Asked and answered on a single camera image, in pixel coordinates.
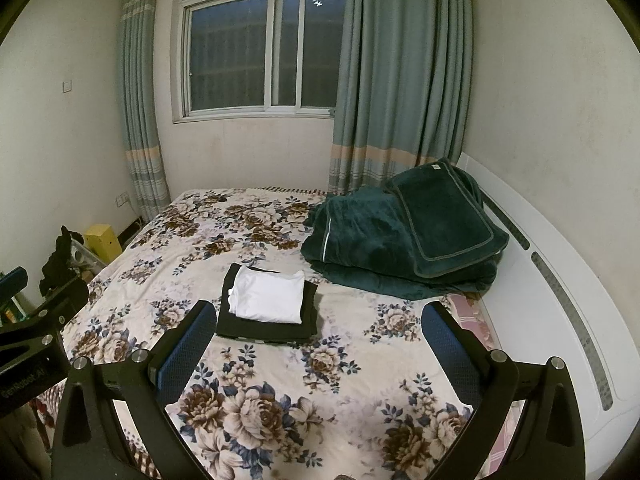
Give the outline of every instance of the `curtain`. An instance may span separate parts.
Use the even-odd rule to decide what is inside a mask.
[[[123,0],[118,83],[129,173],[145,221],[169,202],[154,103],[156,0]]]
[[[347,0],[329,191],[457,161],[471,53],[471,0]]]

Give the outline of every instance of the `mattress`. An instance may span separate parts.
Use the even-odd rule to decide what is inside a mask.
[[[166,411],[216,480],[420,479],[471,415],[420,331],[428,300],[405,301],[327,282],[300,254],[321,192],[193,190],[180,195],[90,283],[63,330],[70,359],[96,364],[151,348],[198,300],[220,307],[233,262],[317,283],[318,336],[272,346],[214,336],[182,397]],[[478,306],[440,298],[488,348]],[[36,403],[55,426],[63,383]],[[141,469],[158,476],[123,403],[118,416]],[[480,476],[495,470],[513,433],[508,418]]]

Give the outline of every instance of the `silver bolt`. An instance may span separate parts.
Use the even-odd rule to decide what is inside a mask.
[[[135,363],[141,363],[146,359],[148,355],[149,355],[149,352],[147,352],[144,348],[141,348],[133,352],[133,354],[131,354],[131,360]]]
[[[507,360],[507,354],[502,350],[491,350],[491,359],[496,363],[503,363]]]
[[[74,361],[74,368],[76,370],[82,370],[85,366],[87,366],[87,364],[89,363],[89,359],[87,359],[86,357],[79,357],[78,359],[76,359]]]
[[[562,370],[564,368],[564,361],[562,361],[562,359],[559,357],[552,357],[551,365],[556,370]]]

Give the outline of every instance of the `white window frame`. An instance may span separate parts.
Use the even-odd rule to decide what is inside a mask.
[[[305,0],[300,0],[298,14],[298,60],[296,72],[296,104],[294,106],[271,105],[273,92],[273,37],[275,0],[267,0],[267,34],[264,66],[264,104],[247,107],[212,108],[191,110],[190,42],[191,13],[211,5],[235,0],[174,0],[171,33],[172,67],[172,115],[174,123],[240,117],[314,117],[332,118],[330,108],[302,107],[302,58],[305,33]]]

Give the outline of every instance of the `white wall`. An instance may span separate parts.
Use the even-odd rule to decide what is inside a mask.
[[[326,189],[331,119],[245,118],[174,124],[170,88],[173,2],[158,0],[154,39],[156,119],[172,198],[195,188]]]
[[[640,54],[605,0],[474,0],[464,150],[596,272],[640,346]]]
[[[116,100],[120,5],[31,0],[0,45],[0,269],[27,269],[34,306],[61,225],[118,234],[135,218],[115,203],[133,197]]]

